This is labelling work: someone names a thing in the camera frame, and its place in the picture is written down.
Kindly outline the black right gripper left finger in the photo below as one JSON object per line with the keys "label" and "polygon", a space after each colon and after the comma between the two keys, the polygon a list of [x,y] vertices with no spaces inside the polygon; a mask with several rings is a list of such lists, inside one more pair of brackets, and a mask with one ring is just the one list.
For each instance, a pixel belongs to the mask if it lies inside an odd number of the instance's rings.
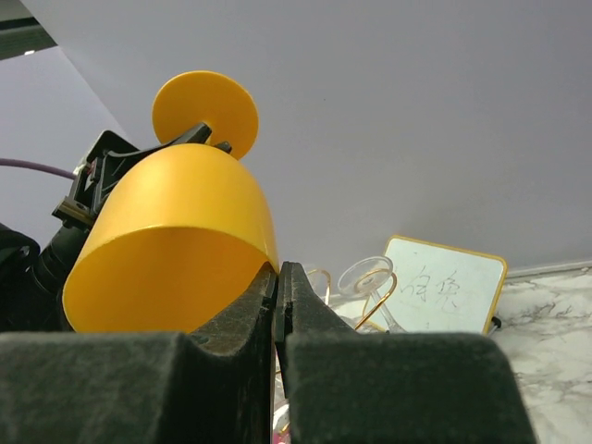
{"label": "black right gripper left finger", "polygon": [[267,443],[277,275],[191,334],[5,333],[5,443]]}

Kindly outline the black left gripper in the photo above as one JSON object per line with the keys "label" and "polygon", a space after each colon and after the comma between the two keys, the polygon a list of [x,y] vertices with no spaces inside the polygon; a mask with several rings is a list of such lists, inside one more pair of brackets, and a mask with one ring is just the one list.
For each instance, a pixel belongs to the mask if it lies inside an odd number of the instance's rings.
{"label": "black left gripper", "polygon": [[115,132],[106,130],[91,149],[86,164],[74,175],[68,195],[52,215],[60,219],[64,227],[90,231],[109,194],[143,159],[175,145],[206,143],[212,134],[207,124],[199,122],[170,142],[138,149]]}

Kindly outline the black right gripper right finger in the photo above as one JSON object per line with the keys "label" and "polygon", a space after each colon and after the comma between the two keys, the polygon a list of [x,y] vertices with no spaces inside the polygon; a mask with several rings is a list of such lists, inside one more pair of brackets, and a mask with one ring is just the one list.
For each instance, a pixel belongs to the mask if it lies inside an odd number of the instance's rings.
{"label": "black right gripper right finger", "polygon": [[295,443],[533,443],[506,355],[476,334],[361,334],[281,267],[276,344]]}

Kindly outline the yellow plastic goblet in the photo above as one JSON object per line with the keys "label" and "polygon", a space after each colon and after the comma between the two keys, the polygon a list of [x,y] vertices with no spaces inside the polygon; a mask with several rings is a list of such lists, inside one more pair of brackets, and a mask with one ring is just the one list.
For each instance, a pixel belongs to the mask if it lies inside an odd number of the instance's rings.
{"label": "yellow plastic goblet", "polygon": [[157,93],[152,121],[157,145],[199,122],[213,134],[149,155],[109,194],[63,288],[76,332],[192,332],[279,267],[265,194],[242,163],[258,133],[250,94],[189,71]]}

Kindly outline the pink plastic goblet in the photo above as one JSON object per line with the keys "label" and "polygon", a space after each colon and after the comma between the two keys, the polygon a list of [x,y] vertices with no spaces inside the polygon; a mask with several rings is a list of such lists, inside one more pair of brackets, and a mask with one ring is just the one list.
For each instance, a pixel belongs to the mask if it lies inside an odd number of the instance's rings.
{"label": "pink plastic goblet", "polygon": [[290,444],[290,433],[288,430],[274,431],[272,434],[272,444]]}

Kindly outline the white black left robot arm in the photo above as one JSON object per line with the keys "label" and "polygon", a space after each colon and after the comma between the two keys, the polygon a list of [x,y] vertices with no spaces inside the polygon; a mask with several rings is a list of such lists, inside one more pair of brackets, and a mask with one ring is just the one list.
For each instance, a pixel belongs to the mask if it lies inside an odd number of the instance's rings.
{"label": "white black left robot arm", "polygon": [[62,289],[106,198],[132,167],[169,146],[208,143],[212,130],[200,122],[170,142],[138,149],[104,131],[81,162],[67,173],[73,183],[53,215],[62,225],[45,248],[7,226],[1,227],[1,330],[68,331]]}

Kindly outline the hanging clear glass on rack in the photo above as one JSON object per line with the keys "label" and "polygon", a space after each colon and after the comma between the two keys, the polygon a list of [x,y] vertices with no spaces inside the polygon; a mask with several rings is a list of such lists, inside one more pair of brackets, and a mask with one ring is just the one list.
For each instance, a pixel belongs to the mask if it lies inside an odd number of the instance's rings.
{"label": "hanging clear glass on rack", "polygon": [[[365,258],[350,266],[340,276],[338,280],[339,294],[344,296],[354,296],[380,293],[381,295],[384,295],[388,290],[386,281],[391,273],[394,273],[393,263],[386,256],[379,255]],[[397,322],[394,315],[387,307],[389,297],[380,304],[380,309],[370,316],[369,321],[373,315],[379,313],[387,324],[388,333],[402,333],[404,332],[403,327]],[[364,327],[370,326],[371,322],[370,324],[363,324],[358,328],[353,328],[356,331],[361,331]]]}

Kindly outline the gold framed whiteboard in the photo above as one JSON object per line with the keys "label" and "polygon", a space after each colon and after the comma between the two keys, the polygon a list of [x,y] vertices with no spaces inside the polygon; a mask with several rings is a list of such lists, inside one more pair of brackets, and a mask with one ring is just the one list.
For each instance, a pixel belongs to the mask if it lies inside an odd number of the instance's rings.
{"label": "gold framed whiteboard", "polygon": [[385,305],[408,333],[487,334],[508,266],[499,256],[391,237],[384,255],[397,286]]}

